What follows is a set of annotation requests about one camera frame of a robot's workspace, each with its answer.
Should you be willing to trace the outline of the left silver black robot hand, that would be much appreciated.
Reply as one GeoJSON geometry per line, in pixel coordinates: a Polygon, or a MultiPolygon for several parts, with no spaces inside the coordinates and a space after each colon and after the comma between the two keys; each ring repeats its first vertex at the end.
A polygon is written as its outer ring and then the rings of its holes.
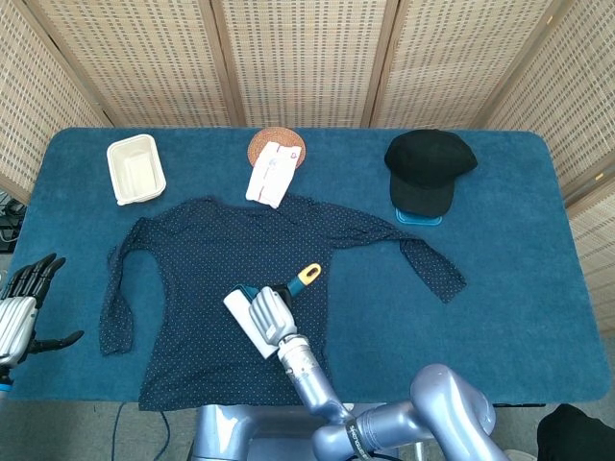
{"type": "Polygon", "coordinates": [[[68,348],[83,336],[76,330],[61,339],[37,340],[37,317],[52,279],[64,265],[65,258],[55,253],[21,267],[1,292],[1,369],[14,369],[29,354],[68,348]]]}

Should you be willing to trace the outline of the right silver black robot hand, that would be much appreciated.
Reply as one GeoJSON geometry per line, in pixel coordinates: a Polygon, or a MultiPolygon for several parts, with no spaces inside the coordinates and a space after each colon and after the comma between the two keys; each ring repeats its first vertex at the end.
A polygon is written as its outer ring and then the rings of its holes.
{"type": "Polygon", "coordinates": [[[281,295],[269,286],[256,294],[249,312],[255,328],[269,346],[278,347],[286,336],[297,333],[289,307],[281,295]]]}

